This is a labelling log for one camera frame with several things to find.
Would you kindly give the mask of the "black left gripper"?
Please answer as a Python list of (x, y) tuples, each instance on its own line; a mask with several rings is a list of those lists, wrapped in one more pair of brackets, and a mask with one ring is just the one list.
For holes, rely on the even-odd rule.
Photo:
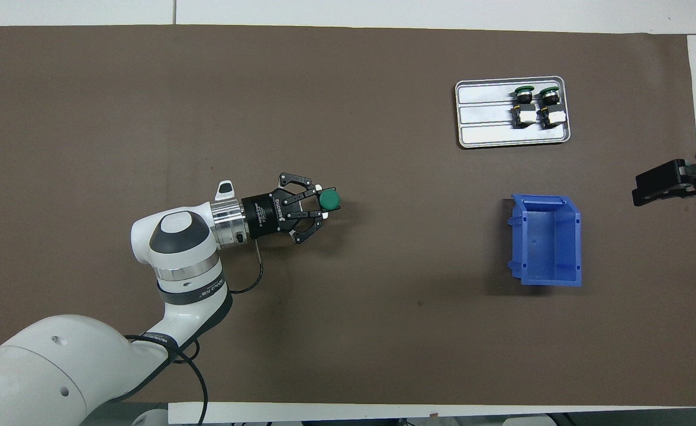
[(311, 178), (279, 174), (279, 189), (241, 200), (250, 239), (288, 233), (295, 244), (312, 237), (326, 220), (325, 211), (294, 211), (294, 206), (322, 206), (323, 189)]

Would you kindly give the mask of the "green mushroom push button switch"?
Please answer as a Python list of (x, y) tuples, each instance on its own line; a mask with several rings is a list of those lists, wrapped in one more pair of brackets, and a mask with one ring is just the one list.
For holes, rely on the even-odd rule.
[(537, 105), (534, 104), (534, 86), (519, 86), (514, 92), (511, 119), (515, 128), (526, 128), (537, 123)]
[(543, 128), (554, 128), (567, 120), (567, 113), (558, 86), (550, 86), (539, 92), (539, 118)]
[(341, 196), (335, 187), (319, 189), (317, 191), (318, 204), (321, 208), (321, 216), (327, 219), (329, 213), (340, 210)]

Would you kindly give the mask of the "brown table mat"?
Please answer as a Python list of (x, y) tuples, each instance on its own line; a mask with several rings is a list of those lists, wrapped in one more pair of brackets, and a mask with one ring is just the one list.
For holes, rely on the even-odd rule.
[[(462, 80), (561, 76), (571, 136), (464, 149)], [(696, 405), (696, 199), (635, 207), (696, 151), (685, 36), (0, 27), (0, 344), (163, 315), (135, 221), (296, 173), (342, 199), (200, 338), (214, 402)], [(582, 285), (511, 275), (515, 193), (567, 196)]]

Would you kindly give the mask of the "blue plastic storage bin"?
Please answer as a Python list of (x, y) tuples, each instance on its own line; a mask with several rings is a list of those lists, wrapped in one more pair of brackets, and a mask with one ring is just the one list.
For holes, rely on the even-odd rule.
[(515, 193), (508, 269), (524, 286), (582, 285), (582, 218), (567, 196)]

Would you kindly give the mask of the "silver metal tray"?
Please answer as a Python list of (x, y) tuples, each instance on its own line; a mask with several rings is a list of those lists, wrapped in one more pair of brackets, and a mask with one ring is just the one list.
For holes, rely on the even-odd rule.
[[(537, 123), (515, 128), (511, 119), (514, 92), (519, 86), (534, 86), (534, 104), (539, 111), (539, 92), (558, 86), (567, 120), (554, 128)], [(561, 76), (522, 76), (489, 80), (462, 80), (454, 89), (458, 143), (464, 149), (539, 146), (567, 142), (571, 136), (566, 84)]]

